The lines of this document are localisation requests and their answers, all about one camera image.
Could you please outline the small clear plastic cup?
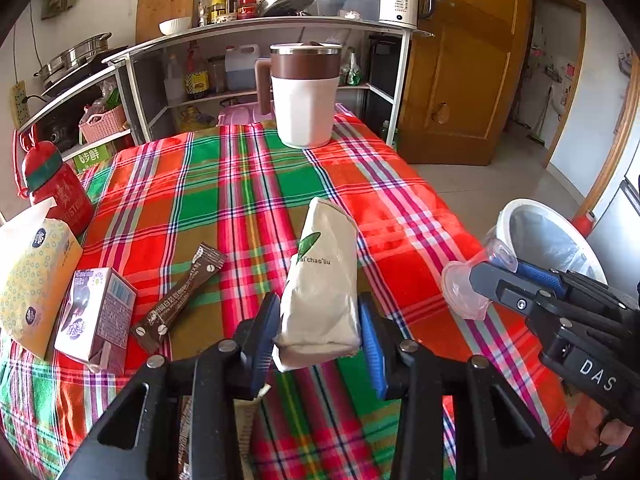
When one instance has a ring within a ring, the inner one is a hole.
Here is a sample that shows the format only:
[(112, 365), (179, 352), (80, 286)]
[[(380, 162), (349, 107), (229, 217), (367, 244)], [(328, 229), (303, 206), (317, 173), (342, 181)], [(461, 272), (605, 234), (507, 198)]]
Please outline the small clear plastic cup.
[(448, 307), (460, 318), (484, 321), (490, 301), (472, 287), (471, 271), (479, 263), (492, 263), (499, 268), (515, 271), (518, 268), (513, 250), (502, 240), (490, 238), (480, 251), (465, 261), (450, 261), (442, 269), (440, 289)]

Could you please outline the white paper leaf bag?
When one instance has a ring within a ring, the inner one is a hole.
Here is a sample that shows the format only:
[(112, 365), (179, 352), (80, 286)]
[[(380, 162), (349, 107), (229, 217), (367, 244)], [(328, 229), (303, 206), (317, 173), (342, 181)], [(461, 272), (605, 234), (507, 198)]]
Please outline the white paper leaf bag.
[(357, 238), (356, 223), (344, 209), (311, 200), (281, 298), (272, 352), (279, 372), (359, 351)]

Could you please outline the white trash bin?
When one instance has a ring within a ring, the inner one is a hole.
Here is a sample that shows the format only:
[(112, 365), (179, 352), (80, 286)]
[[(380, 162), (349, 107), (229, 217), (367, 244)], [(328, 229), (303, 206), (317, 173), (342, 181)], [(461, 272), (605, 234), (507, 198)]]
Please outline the white trash bin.
[(519, 259), (545, 269), (574, 271), (606, 284), (598, 257), (585, 237), (549, 206), (528, 198), (511, 200), (487, 232)]

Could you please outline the metal kitchen shelf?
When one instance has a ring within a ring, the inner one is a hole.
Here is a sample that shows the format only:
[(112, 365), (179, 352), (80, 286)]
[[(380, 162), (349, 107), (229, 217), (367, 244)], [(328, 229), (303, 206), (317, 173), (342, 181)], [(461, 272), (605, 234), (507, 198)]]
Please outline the metal kitchen shelf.
[[(392, 93), (385, 92), (375, 84), (363, 81), (355, 89), (377, 94), (390, 103), (390, 124), (396, 126), (400, 102), (405, 85), (410, 41), (414, 37), (431, 36), (421, 29), (410, 29), (397, 24), (340, 18), (339, 16), (277, 16), (276, 18), (248, 18), (247, 20), (208, 25), (156, 38), (143, 44), (114, 53), (104, 58), (105, 67), (62, 94), (57, 96), (25, 125), (20, 133), (30, 130), (66, 101), (84, 92), (100, 81), (114, 77), (119, 85), (125, 115), (132, 138), (137, 143), (151, 142), (171, 136), (175, 127), (168, 122), (167, 113), (173, 108), (195, 105), (199, 102), (224, 101), (257, 93), (255, 63), (268, 58), (270, 47), (278, 39), (292, 37), (302, 41), (306, 32), (314, 32), (323, 42), (347, 44), (350, 36), (367, 40), (373, 35), (397, 36), (400, 38), (400, 58), (396, 82)], [(218, 92), (218, 73), (209, 72), (210, 89), (205, 96), (194, 100), (182, 99), (166, 93), (164, 80), (168, 58), (180, 49), (189, 50), (194, 42), (203, 47), (208, 40), (218, 40), (227, 45), (224, 60), (224, 84), (226, 90)]]

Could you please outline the brown coffee sachet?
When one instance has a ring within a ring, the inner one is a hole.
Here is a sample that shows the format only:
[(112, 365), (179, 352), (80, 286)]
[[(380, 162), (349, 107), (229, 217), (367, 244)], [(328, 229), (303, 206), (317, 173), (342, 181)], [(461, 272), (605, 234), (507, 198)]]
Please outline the brown coffee sachet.
[(221, 271), (225, 262), (226, 256), (218, 249), (205, 243), (198, 245), (189, 270), (144, 318), (131, 326), (130, 333), (143, 350), (149, 354), (160, 351), (160, 346), (178, 314), (195, 292)]

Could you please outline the purple milk carton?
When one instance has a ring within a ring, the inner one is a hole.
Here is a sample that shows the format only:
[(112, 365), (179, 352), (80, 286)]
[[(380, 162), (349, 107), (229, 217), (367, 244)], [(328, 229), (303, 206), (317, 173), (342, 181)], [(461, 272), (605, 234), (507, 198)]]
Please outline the purple milk carton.
[(111, 268), (77, 270), (54, 348), (90, 372), (124, 374), (136, 290)]

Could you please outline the yellow tissue pack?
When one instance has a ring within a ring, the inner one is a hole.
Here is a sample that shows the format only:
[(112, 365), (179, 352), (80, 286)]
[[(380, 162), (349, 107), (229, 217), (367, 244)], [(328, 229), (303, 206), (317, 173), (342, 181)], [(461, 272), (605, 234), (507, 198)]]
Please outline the yellow tissue pack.
[(1, 329), (39, 359), (82, 255), (70, 227), (52, 219), (49, 197), (1, 227)]

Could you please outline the red green plaid tablecloth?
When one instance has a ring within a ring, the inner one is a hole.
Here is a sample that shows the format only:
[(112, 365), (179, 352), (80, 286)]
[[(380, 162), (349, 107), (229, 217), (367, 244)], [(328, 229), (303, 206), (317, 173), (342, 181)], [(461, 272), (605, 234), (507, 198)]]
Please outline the red green plaid tablecloth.
[[(524, 320), (497, 306), (484, 322), (465, 321), (442, 298), (444, 266), (471, 258), (480, 242), (353, 114), (335, 114), (322, 148), (288, 148), (268, 122), (221, 127), (130, 148), (80, 178), (96, 209), (78, 268), (111, 266), (126, 278), (138, 291), (134, 322), (188, 270), (198, 244), (227, 256), (179, 314), (165, 356), (195, 356), (255, 315), (266, 292), (282, 294), (308, 205), (324, 198), (357, 223), (359, 289), (439, 356), (486, 356), (562, 446), (564, 394)], [(19, 464), (55, 479), (147, 356), (129, 337), (124, 376), (92, 374), (58, 352), (49, 362), (34, 358), (1, 336), (1, 437)], [(376, 398), (362, 353), (274, 370), (268, 382), (250, 444), (255, 478), (388, 478), (399, 403)]]

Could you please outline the red reindeer water bottle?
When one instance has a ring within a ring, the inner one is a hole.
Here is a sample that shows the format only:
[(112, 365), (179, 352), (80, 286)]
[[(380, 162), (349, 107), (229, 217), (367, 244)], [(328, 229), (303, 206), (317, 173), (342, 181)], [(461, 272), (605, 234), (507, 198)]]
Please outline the red reindeer water bottle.
[(12, 160), (17, 195), (32, 205), (53, 198), (48, 217), (64, 221), (79, 238), (93, 217), (93, 204), (77, 174), (62, 159), (54, 143), (39, 140), (36, 128), (17, 130), (12, 138)]

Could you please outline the white brown lidded jug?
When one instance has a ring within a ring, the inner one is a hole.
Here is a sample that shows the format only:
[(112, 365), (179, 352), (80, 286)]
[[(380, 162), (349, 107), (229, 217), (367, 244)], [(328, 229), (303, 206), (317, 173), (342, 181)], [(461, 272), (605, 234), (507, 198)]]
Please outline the white brown lidded jug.
[(327, 42), (273, 44), (255, 62), (262, 114), (273, 114), (283, 144), (318, 148), (331, 141), (343, 46)]

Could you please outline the pink plastic storage box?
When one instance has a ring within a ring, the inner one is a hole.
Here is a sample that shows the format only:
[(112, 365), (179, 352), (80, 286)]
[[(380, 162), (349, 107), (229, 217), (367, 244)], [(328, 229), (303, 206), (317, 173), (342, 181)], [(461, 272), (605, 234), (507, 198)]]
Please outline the pink plastic storage box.
[(273, 112), (262, 114), (257, 102), (243, 103), (224, 107), (218, 114), (218, 125), (247, 125), (254, 124), (254, 122), (268, 122), (273, 119)]

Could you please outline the steel frying pan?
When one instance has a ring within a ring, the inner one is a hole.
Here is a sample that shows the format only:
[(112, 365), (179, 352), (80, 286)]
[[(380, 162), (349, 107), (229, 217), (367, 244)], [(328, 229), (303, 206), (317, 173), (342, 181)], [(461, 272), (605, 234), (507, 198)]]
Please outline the steel frying pan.
[(256, 13), (260, 18), (298, 15), (313, 3), (314, 0), (262, 0), (258, 3)]

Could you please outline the steel steamer pot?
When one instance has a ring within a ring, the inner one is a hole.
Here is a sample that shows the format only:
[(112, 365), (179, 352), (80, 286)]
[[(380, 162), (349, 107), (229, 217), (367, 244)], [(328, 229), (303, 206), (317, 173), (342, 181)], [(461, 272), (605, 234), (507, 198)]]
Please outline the steel steamer pot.
[(88, 63), (98, 54), (106, 52), (111, 36), (111, 32), (104, 32), (81, 41), (44, 64), (38, 72), (34, 73), (34, 77), (40, 80), (43, 87), (52, 86), (72, 70)]

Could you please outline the red lidded jar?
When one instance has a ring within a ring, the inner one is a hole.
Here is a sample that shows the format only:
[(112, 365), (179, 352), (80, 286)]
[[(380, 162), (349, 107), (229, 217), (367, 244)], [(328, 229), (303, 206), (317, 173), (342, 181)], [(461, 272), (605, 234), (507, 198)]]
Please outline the red lidded jar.
[(257, 0), (240, 0), (236, 18), (238, 20), (248, 20), (257, 16)]

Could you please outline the white ceramic bowl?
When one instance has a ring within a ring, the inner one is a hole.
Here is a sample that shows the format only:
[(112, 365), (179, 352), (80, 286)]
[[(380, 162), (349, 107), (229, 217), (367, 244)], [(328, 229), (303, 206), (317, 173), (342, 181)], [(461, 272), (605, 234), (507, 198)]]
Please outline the white ceramic bowl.
[(171, 18), (158, 24), (158, 28), (163, 36), (171, 36), (186, 32), (192, 27), (192, 18), (183, 16), (182, 18)]

